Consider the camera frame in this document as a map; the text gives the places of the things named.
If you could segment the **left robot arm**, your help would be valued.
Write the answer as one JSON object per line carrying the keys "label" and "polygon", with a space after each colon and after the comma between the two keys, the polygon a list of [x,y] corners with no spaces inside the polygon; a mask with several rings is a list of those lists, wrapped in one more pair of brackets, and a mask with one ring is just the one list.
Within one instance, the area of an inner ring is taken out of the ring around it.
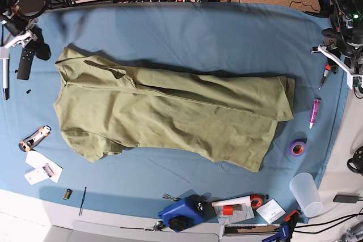
{"label": "left robot arm", "polygon": [[331,26],[322,31],[323,44],[311,48],[327,57],[333,73],[341,68],[347,85],[362,92],[362,0],[318,0],[314,16],[327,18]]}

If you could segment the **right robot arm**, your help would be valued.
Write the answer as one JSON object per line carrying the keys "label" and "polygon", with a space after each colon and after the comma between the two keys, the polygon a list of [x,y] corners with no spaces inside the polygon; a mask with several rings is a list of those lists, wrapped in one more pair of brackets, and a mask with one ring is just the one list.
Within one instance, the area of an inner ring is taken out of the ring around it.
{"label": "right robot arm", "polygon": [[37,58],[47,61],[51,57],[50,47],[44,42],[42,30],[37,19],[48,9],[51,0],[45,0],[43,8],[33,15],[21,11],[20,0],[1,0],[1,25],[8,30],[11,40],[1,38],[1,47],[10,49],[17,45],[30,48]]}

